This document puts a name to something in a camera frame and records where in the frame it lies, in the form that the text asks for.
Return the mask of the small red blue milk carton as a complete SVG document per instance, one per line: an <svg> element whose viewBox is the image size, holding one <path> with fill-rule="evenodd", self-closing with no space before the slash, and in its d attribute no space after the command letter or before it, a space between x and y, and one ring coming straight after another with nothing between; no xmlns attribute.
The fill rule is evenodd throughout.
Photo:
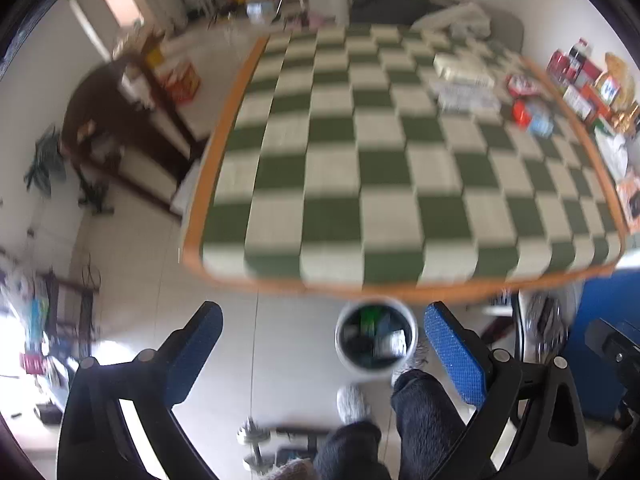
<svg viewBox="0 0 640 480"><path fill-rule="evenodd" d="M517 99L512 105L512 116L522 129L527 132L548 138L552 135L554 123L551 110L536 99Z"/></svg>

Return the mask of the white printed paper leaflet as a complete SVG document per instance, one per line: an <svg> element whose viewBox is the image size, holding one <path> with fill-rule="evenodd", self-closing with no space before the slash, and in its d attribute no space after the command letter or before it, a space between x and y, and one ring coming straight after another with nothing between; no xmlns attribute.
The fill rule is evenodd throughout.
<svg viewBox="0 0 640 480"><path fill-rule="evenodd" d="M434 80L430 87L438 107L448 112L498 112L501 107L491 88L446 80Z"/></svg>

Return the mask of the white round trash bin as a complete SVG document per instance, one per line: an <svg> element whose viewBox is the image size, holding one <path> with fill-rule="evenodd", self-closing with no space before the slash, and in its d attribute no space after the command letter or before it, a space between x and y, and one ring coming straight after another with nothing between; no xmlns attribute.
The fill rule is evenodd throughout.
<svg viewBox="0 0 640 480"><path fill-rule="evenodd" d="M346 370L362 377L387 378L414 356L419 334L416 317L401 301L364 298L341 310L334 347Z"/></svg>

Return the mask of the blue chair seat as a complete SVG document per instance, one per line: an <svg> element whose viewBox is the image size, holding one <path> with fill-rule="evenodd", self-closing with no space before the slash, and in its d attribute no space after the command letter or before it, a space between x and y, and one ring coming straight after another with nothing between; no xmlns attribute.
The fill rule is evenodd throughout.
<svg viewBox="0 0 640 480"><path fill-rule="evenodd" d="M574 292L577 311L562 356L585 416L612 422L623 404L639 409L639 273L576 282Z"/></svg>

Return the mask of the orange white snack packet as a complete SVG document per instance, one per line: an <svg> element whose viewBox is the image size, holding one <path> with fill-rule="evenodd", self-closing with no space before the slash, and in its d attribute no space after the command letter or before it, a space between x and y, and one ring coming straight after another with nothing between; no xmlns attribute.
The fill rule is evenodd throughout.
<svg viewBox="0 0 640 480"><path fill-rule="evenodd" d="M640 231L640 178L634 170L629 169L616 183L616 192L629 233L637 234Z"/></svg>

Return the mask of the white tissue paper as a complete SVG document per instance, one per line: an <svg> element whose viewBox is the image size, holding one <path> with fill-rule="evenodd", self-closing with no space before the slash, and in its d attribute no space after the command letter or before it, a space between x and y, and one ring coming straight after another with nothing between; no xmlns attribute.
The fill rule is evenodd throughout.
<svg viewBox="0 0 640 480"><path fill-rule="evenodd" d="M615 182L620 182L626 177L629 166L625 138L620 134L611 136L601 128L594 130L594 137L608 172Z"/></svg>

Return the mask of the left grey fuzzy slipper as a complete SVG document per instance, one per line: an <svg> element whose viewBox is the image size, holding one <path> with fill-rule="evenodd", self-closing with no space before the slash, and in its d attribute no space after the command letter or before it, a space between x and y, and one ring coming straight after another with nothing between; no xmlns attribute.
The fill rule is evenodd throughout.
<svg viewBox="0 0 640 480"><path fill-rule="evenodd" d="M372 420L370 405L358 384L350 384L337 390L336 408L344 426Z"/></svg>

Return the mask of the golden jar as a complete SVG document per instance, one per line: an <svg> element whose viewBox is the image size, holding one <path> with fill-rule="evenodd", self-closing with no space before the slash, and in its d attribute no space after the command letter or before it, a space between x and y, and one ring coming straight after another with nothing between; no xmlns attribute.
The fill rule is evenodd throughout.
<svg viewBox="0 0 640 480"><path fill-rule="evenodd" d="M612 116L612 127L618 134L632 136L636 132L636 121L639 117L639 103L634 101L626 110L620 110Z"/></svg>

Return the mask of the orange box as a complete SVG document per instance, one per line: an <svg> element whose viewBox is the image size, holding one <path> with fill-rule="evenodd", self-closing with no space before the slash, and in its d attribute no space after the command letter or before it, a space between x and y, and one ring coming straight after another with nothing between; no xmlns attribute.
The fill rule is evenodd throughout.
<svg viewBox="0 0 640 480"><path fill-rule="evenodd" d="M590 106L590 113L586 118L586 122L593 122L598 117L609 120L612 116L612 108L606 104L600 97L599 92L591 84L585 84L579 94Z"/></svg>

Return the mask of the red white snack wrapper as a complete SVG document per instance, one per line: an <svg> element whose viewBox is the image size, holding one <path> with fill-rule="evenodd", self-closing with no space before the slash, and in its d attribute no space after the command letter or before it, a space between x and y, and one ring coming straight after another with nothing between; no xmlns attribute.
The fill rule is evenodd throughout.
<svg viewBox="0 0 640 480"><path fill-rule="evenodd" d="M535 78L523 74L511 74L506 77L506 91L513 99L540 96L542 88Z"/></svg>

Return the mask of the dark wooden chair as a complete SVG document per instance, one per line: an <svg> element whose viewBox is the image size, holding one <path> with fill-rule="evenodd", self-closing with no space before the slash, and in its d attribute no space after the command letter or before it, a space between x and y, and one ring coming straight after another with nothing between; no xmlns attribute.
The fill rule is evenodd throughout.
<svg viewBox="0 0 640 480"><path fill-rule="evenodd" d="M122 78L129 67L136 68L149 85L152 96L186 142L189 151L180 151L152 122L150 113L125 96ZM151 159L178 185L183 184L194 162L205 151L207 141L194 136L176 104L138 52L126 52L116 60L98 66L78 84L67 104L61 129L61 152L77 168L89 168L180 220L182 213L172 209L169 200L126 176L116 165L102 162L93 155L96 142L103 139L113 140L118 146L131 148Z"/></svg>

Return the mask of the red soda can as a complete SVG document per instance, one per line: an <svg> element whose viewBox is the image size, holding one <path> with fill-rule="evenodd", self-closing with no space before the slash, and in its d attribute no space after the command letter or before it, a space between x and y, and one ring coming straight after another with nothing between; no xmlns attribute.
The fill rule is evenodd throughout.
<svg viewBox="0 0 640 480"><path fill-rule="evenodd" d="M568 57L561 50L555 50L547 65L547 73L561 80L565 77L568 66L570 66Z"/></svg>

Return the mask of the cola bottle red cap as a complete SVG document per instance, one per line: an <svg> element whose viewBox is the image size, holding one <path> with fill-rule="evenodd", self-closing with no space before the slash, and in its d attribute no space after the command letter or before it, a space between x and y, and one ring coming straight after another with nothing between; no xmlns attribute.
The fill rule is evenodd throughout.
<svg viewBox="0 0 640 480"><path fill-rule="evenodd" d="M591 47L585 38L580 38L573 47L568 51L568 66L566 71L566 78L569 82L574 82L579 74L582 72L582 68L585 62L588 61L591 52Z"/></svg>

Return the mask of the green white checkered mat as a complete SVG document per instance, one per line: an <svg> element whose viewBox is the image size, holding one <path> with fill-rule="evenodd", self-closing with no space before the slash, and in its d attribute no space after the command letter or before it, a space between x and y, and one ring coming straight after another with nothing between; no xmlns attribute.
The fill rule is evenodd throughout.
<svg viewBox="0 0 640 480"><path fill-rule="evenodd" d="M484 64L498 112L448 112L437 53ZM506 77L540 84L548 138ZM184 219L181 260L220 284L406 301L554 286L611 271L626 226L606 168L543 70L392 26L256 41Z"/></svg>

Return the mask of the red gift box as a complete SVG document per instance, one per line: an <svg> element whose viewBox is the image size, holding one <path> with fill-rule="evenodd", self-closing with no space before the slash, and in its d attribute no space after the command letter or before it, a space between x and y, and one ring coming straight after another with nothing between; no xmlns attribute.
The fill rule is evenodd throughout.
<svg viewBox="0 0 640 480"><path fill-rule="evenodd" d="M201 78L192 62L185 60L162 76L162 85L168 96L181 105L193 101L201 87Z"/></svg>

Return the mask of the white crumpled cloth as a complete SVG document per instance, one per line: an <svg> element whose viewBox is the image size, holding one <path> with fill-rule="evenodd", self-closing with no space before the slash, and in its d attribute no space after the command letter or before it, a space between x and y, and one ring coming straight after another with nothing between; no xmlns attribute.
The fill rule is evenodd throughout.
<svg viewBox="0 0 640 480"><path fill-rule="evenodd" d="M426 14L412 28L446 30L454 38L487 39L491 36L491 17L477 3L469 1Z"/></svg>

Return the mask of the black folding bed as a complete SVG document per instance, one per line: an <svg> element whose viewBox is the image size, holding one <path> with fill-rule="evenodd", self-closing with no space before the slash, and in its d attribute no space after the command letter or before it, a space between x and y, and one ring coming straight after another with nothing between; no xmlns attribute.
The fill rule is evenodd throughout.
<svg viewBox="0 0 640 480"><path fill-rule="evenodd" d="M410 27L427 14L459 3L459 0L347 0L347 7L350 24Z"/></svg>

